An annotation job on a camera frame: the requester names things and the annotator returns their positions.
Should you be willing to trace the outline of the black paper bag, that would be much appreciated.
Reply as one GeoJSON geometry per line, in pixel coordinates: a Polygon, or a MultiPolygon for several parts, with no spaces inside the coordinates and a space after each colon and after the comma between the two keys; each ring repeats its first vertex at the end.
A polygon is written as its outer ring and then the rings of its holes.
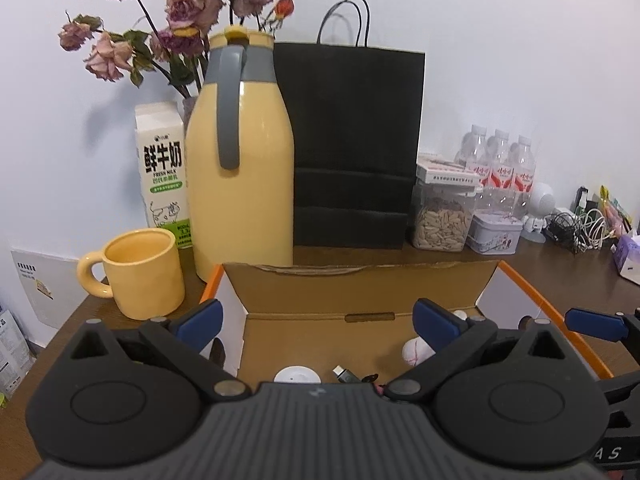
{"type": "Polygon", "coordinates": [[[397,249],[416,180],[425,55],[370,47],[367,0],[349,1],[354,46],[274,47],[294,134],[294,243],[397,249]]]}

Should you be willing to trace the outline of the yellow thermos jug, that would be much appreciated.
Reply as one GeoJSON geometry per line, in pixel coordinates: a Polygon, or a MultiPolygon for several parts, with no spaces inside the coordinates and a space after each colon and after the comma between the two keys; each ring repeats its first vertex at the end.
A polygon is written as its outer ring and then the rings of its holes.
{"type": "Polygon", "coordinates": [[[277,84],[273,38],[240,25],[210,40],[186,130],[195,270],[293,262],[294,136],[277,84]]]}

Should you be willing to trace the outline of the yellow white plush alpaca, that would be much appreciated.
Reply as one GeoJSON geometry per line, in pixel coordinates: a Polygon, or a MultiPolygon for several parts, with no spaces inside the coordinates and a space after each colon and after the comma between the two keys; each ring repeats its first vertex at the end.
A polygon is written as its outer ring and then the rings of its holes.
{"type": "Polygon", "coordinates": [[[446,311],[444,314],[426,310],[416,315],[413,326],[418,336],[404,344],[402,359],[409,366],[418,366],[457,339],[467,319],[468,315],[462,310],[446,311]]]}

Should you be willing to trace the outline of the water bottle left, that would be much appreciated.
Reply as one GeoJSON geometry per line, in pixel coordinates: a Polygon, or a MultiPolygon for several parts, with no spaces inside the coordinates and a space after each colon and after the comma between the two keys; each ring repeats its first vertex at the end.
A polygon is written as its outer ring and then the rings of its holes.
{"type": "Polygon", "coordinates": [[[472,125],[471,131],[465,133],[460,150],[457,152],[454,162],[473,171],[485,180],[489,174],[488,159],[486,156],[486,128],[472,125]]]}

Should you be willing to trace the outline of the dried rose bouquet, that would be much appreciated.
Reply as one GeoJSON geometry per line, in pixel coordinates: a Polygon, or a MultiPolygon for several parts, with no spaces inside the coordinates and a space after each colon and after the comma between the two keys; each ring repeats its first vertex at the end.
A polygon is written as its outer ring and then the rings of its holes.
{"type": "Polygon", "coordinates": [[[134,1],[147,29],[110,32],[98,16],[69,15],[58,32],[58,44],[66,52],[88,44],[85,69],[99,80],[128,77],[139,88],[145,73],[157,72],[185,99],[191,96],[191,86],[202,88],[209,66],[209,33],[224,10],[231,25],[252,18],[260,32],[270,35],[295,10],[294,0],[165,0],[166,25],[160,26],[142,0],[134,1]]]}

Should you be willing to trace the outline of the water bottle middle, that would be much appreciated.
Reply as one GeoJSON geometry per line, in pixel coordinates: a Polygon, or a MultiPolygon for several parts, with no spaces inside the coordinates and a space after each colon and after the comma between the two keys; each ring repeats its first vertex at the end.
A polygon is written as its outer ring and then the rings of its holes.
{"type": "Polygon", "coordinates": [[[489,174],[485,184],[485,209],[506,212],[511,208],[513,166],[510,163],[509,133],[496,129],[486,145],[489,174]]]}

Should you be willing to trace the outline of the small white robot figure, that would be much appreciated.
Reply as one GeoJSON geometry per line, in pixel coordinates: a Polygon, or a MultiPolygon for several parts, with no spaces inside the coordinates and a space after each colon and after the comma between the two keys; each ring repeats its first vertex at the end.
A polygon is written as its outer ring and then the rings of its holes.
{"type": "Polygon", "coordinates": [[[523,231],[521,237],[537,244],[544,244],[546,237],[544,229],[548,224],[548,217],[555,208],[555,197],[552,187],[542,182],[536,182],[530,192],[526,213],[523,217],[523,231]]]}

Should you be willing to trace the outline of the small printed tin box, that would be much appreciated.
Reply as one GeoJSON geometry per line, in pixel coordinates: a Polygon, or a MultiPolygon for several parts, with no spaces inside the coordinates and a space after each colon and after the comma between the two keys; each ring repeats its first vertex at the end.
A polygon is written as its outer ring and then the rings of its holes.
{"type": "Polygon", "coordinates": [[[508,256],[516,253],[523,222],[507,214],[473,214],[466,244],[483,256],[508,256]]]}

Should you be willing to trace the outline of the white flat box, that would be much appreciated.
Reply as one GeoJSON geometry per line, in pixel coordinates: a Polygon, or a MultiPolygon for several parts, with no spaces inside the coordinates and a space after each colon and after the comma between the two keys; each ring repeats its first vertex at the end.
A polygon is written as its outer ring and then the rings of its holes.
{"type": "Polygon", "coordinates": [[[480,186],[480,176],[476,172],[431,154],[419,154],[416,158],[416,177],[424,184],[459,188],[480,186]]]}

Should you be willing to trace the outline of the yellow ceramic mug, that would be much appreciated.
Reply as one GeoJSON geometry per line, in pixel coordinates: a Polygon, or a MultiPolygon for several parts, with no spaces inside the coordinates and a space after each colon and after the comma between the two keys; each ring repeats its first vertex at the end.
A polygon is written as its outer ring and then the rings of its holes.
{"type": "Polygon", "coordinates": [[[114,300],[136,321],[171,314],[186,296],[176,237],[160,228],[113,238],[79,259],[76,276],[89,295],[114,300]]]}

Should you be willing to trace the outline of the water bottle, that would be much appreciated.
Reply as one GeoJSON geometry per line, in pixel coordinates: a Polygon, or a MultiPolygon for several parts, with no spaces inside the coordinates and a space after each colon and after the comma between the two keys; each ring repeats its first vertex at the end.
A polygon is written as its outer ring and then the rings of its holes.
{"type": "Polygon", "coordinates": [[[485,180],[489,174],[488,159],[486,156],[486,128],[472,125],[471,131],[465,133],[460,150],[457,152],[454,162],[473,171],[485,180]]]}
{"type": "Polygon", "coordinates": [[[513,166],[510,163],[509,133],[496,129],[486,145],[489,174],[485,184],[485,209],[506,212],[511,208],[513,166]]]}
{"type": "Polygon", "coordinates": [[[521,219],[526,213],[530,192],[534,184],[536,160],[532,151],[532,140],[519,136],[510,147],[509,162],[513,167],[511,188],[514,192],[513,215],[521,219]]]}

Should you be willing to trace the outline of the water bottle right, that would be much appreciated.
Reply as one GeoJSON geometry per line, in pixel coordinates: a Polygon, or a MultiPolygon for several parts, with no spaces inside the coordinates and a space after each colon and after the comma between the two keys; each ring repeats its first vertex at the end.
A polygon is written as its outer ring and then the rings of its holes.
{"type": "Polygon", "coordinates": [[[519,136],[510,147],[509,162],[513,167],[511,188],[514,192],[513,215],[521,219],[526,213],[530,192],[534,184],[536,160],[532,151],[532,140],[519,136]]]}

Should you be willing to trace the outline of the white round disc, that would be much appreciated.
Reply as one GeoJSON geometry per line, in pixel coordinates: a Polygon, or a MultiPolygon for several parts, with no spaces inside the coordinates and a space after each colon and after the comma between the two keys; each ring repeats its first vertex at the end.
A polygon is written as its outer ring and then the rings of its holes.
{"type": "Polygon", "coordinates": [[[286,384],[320,384],[320,376],[311,368],[303,365],[291,365],[279,370],[273,377],[274,382],[286,384]]]}

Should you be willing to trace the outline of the clear seed container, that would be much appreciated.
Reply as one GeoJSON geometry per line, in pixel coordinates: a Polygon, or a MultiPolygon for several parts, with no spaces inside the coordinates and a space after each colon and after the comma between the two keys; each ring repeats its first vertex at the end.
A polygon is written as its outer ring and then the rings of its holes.
{"type": "Polygon", "coordinates": [[[412,246],[461,252],[483,187],[416,182],[412,196],[412,246]]]}

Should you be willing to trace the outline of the purple white box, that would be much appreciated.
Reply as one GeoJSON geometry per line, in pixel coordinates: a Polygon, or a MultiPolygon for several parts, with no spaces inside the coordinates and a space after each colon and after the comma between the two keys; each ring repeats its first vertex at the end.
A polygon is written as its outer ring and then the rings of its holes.
{"type": "Polygon", "coordinates": [[[631,283],[640,285],[640,236],[623,235],[613,254],[618,274],[631,283]]]}

